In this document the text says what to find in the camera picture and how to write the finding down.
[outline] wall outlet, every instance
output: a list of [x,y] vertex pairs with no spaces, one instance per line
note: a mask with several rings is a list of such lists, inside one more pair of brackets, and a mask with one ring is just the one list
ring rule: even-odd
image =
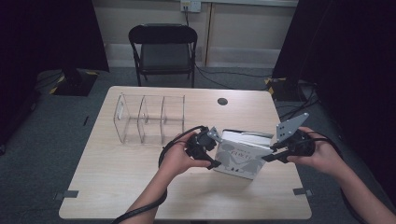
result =
[[201,2],[181,0],[180,11],[201,12]]

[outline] human arm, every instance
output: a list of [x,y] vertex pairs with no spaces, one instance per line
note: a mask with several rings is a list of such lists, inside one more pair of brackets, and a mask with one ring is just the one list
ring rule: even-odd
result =
[[[158,169],[155,176],[148,183],[146,188],[136,199],[136,201],[130,206],[127,212],[145,206],[147,204],[157,201],[166,191],[168,185],[172,180],[184,172],[186,172],[191,167],[208,167],[210,161],[199,161],[190,158],[184,151],[185,142],[194,133],[187,133],[181,137],[176,144],[174,144],[165,154],[163,162]],[[157,214],[158,207],[148,210],[138,214],[135,217],[131,217],[122,221],[122,224],[145,224],[153,223],[155,215]]]
[[[300,129],[312,138],[323,137],[309,128]],[[331,175],[340,185],[349,203],[367,223],[396,223],[396,216],[374,196],[329,143],[316,142],[315,153],[311,157],[288,156],[288,161],[309,165]]]

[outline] black backdrop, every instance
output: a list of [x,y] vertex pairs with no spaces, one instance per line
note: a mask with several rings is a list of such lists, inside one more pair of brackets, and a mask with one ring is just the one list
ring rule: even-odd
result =
[[274,77],[318,83],[346,141],[396,204],[396,2],[300,0]]
[[0,30],[0,144],[26,113],[40,72],[65,63],[108,71],[91,0],[3,0]]

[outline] table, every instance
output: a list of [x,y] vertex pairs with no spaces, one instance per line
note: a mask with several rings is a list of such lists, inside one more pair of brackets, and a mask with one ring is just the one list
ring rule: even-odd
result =
[[[229,91],[112,87],[109,89],[87,146],[64,198],[60,217],[114,219],[123,214],[157,171],[161,146],[122,144],[113,123],[119,95],[185,95],[185,127],[205,125],[276,133],[279,119],[266,91]],[[227,105],[218,99],[226,98]],[[214,158],[216,150],[208,154]],[[308,219],[311,210],[293,163],[267,162],[254,180],[204,168],[191,168],[168,188],[157,219],[241,220]]]

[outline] acrylic file holder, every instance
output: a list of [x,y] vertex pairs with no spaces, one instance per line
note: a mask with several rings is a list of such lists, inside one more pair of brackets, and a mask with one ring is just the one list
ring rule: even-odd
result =
[[184,133],[184,96],[121,94],[114,124],[123,144],[167,143]]

